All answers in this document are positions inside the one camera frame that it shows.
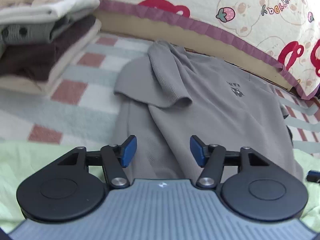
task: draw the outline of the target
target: cartoon bear print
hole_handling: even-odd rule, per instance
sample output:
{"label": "cartoon bear print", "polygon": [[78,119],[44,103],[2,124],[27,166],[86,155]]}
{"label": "cartoon bear print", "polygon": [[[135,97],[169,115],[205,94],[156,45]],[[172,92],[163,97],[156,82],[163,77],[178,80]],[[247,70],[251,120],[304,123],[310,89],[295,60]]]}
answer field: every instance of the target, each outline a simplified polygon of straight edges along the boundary
{"label": "cartoon bear print", "polygon": [[308,20],[309,12],[307,0],[290,0],[287,8],[284,8],[280,15],[288,23],[302,25]]}
{"label": "cartoon bear print", "polygon": [[302,66],[311,65],[310,54],[317,40],[317,35],[314,29],[307,29],[298,40],[298,43],[304,47],[303,54],[299,57],[299,63]]}
{"label": "cartoon bear print", "polygon": [[316,85],[318,85],[320,78],[315,73],[315,68],[308,68],[304,70],[300,75],[301,79],[300,86],[306,94],[311,93]]}
{"label": "cartoon bear print", "polygon": [[237,97],[242,97],[242,96],[244,96],[244,94],[243,94],[238,88],[231,88],[231,90],[234,92],[234,94],[235,94]]}
{"label": "cartoon bear print", "polygon": [[284,46],[285,43],[281,38],[277,36],[271,36],[261,41],[257,45],[257,48],[265,52],[269,56],[277,59]]}
{"label": "cartoon bear print", "polygon": [[[269,0],[219,0],[216,18],[224,27],[235,30],[238,36],[246,37],[250,34],[252,26],[259,20],[261,7],[264,4],[267,7]],[[230,12],[234,11],[234,15],[232,14],[229,17],[224,13],[225,9],[230,10]],[[224,14],[228,19],[225,20],[222,17]]]}
{"label": "cartoon bear print", "polygon": [[144,0],[140,2],[139,5],[176,13],[184,17],[190,16],[190,10],[188,7],[184,5],[174,5],[167,0]]}

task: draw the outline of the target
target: blue gripper pad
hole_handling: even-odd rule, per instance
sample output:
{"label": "blue gripper pad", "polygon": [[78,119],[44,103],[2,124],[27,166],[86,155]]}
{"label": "blue gripper pad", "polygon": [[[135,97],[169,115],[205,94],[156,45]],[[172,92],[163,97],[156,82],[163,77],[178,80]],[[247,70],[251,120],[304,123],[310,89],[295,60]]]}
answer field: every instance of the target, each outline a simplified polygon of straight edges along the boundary
{"label": "blue gripper pad", "polygon": [[123,156],[121,157],[121,167],[126,168],[129,166],[134,154],[137,151],[137,138],[134,137],[131,142],[123,150]]}
{"label": "blue gripper pad", "polygon": [[190,138],[190,150],[198,166],[205,165],[204,148],[193,138]]}
{"label": "blue gripper pad", "polygon": [[274,224],[248,221],[227,210],[213,191],[189,180],[136,179],[112,190],[89,215],[64,224],[25,220],[13,240],[312,240],[298,219]]}

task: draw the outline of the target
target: pink checkered pattern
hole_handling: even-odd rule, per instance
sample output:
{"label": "pink checkered pattern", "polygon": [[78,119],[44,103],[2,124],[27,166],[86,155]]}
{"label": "pink checkered pattern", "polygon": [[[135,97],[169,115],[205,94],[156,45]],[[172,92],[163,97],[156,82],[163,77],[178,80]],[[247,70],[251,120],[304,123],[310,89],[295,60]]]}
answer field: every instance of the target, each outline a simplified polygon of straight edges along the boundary
{"label": "pink checkered pattern", "polygon": [[[110,47],[114,47],[119,51],[119,55],[124,55],[125,52],[131,50],[131,52],[137,52],[137,57],[141,53],[146,53],[151,42],[147,41],[138,41],[132,38],[118,37],[115,35],[109,34],[98,34],[89,46],[99,46],[99,51],[106,51]],[[119,73],[122,67],[127,64],[131,59],[125,56],[114,56],[108,54],[99,54],[88,52],[89,49],[84,48],[83,51],[74,57],[71,65],[81,66],[82,71],[86,72],[87,70],[96,69],[98,72],[94,72],[95,75],[99,73],[113,73],[114,79],[116,76],[114,73]],[[79,80],[70,78],[62,78],[59,80],[56,88],[52,93],[43,98],[43,103],[46,104],[48,101],[59,103],[60,112],[64,111],[64,107],[79,107],[84,109],[82,112],[85,113],[103,113],[103,115],[110,115],[110,119],[116,119],[116,116],[120,109],[121,101],[118,97],[113,94],[113,87],[108,87],[104,85],[99,85],[90,82],[82,82]],[[35,112],[40,111],[40,107],[35,107]],[[47,123],[50,124],[50,116],[47,117]],[[0,109],[0,138],[5,140],[28,140],[33,142],[44,142],[44,143],[54,143],[61,145],[84,145],[87,148],[91,147],[93,150],[99,149],[105,145],[106,142],[95,142],[85,137],[85,134],[81,134],[81,131],[75,131],[74,134],[66,134],[62,131],[52,129],[50,125],[41,125],[39,123],[29,122],[19,115],[14,115],[9,111],[2,111]],[[69,130],[72,130],[72,123],[66,124],[69,125]]]}
{"label": "pink checkered pattern", "polygon": [[[294,95],[291,95],[285,91],[281,91],[280,89],[275,89],[276,94],[281,97],[285,98],[288,101],[291,101],[292,103],[295,103],[297,106],[307,109],[310,108],[313,105],[316,105],[318,107],[318,110],[313,115],[307,115],[305,113],[302,113],[301,111],[298,111],[296,109],[291,108],[290,106],[286,106],[286,109],[288,110],[288,113],[291,117],[299,119],[301,121],[304,121],[311,125],[317,124],[320,121],[320,102],[317,98],[312,98],[311,100],[301,100]],[[297,128],[290,125],[290,121],[286,120],[286,123],[288,127],[290,128],[293,140],[294,141],[304,141],[304,142],[316,142],[319,143],[320,141],[320,133],[314,132],[312,130],[305,130],[302,128]]]}

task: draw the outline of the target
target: bed sheet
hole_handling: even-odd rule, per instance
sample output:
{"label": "bed sheet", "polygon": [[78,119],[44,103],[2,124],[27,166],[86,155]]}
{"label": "bed sheet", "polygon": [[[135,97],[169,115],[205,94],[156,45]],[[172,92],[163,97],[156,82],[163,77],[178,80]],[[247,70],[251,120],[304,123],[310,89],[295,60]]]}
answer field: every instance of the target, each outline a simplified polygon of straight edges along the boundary
{"label": "bed sheet", "polygon": [[[306,177],[310,170],[320,170],[320,160],[315,160],[311,155],[294,149],[294,158],[303,169],[303,176]],[[320,187],[317,183],[304,181],[308,190],[308,203],[303,210],[300,220],[314,231],[320,232]]]}
{"label": "bed sheet", "polygon": [[0,140],[83,145],[109,143],[121,105],[118,73],[151,41],[99,33],[77,54],[46,96],[0,89]]}
{"label": "bed sheet", "polygon": [[100,8],[164,21],[233,45],[278,68],[303,99],[319,87],[317,0],[104,0]]}
{"label": "bed sheet", "polygon": [[19,184],[74,147],[16,141],[0,143],[0,227],[5,232],[9,233],[24,220],[16,200]]}

